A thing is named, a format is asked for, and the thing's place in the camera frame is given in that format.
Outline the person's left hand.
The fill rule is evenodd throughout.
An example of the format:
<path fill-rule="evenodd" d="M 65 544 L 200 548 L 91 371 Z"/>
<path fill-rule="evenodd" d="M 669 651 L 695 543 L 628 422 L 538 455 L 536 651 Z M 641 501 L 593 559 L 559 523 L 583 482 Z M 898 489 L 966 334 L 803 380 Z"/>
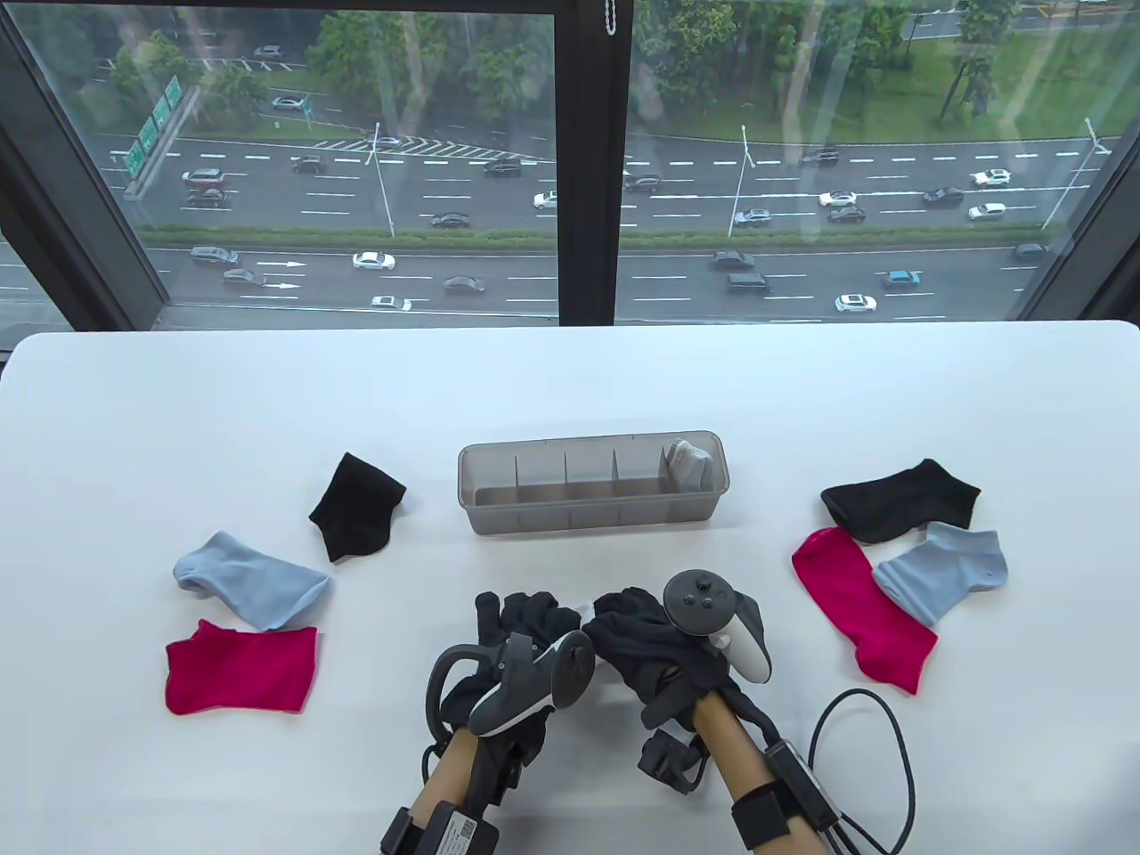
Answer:
<path fill-rule="evenodd" d="M 477 644 L 449 648 L 430 681 L 439 744 L 461 728 L 479 738 L 494 769 L 523 769 L 542 752 L 549 712 L 583 695 L 595 668 L 583 619 L 548 591 L 474 598 Z"/>

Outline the person's right hand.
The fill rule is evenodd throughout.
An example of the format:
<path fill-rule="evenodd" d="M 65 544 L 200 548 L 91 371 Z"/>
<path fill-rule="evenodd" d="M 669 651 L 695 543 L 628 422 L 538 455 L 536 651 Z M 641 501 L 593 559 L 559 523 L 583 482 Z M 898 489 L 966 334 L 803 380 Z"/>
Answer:
<path fill-rule="evenodd" d="M 628 587 L 598 596 L 583 632 L 640 697 L 645 728 L 677 720 L 693 732 L 697 702 L 709 695 L 723 697 L 738 717 L 757 723 L 752 701 L 728 675 L 728 659 L 708 640 L 681 632 L 650 591 Z"/>

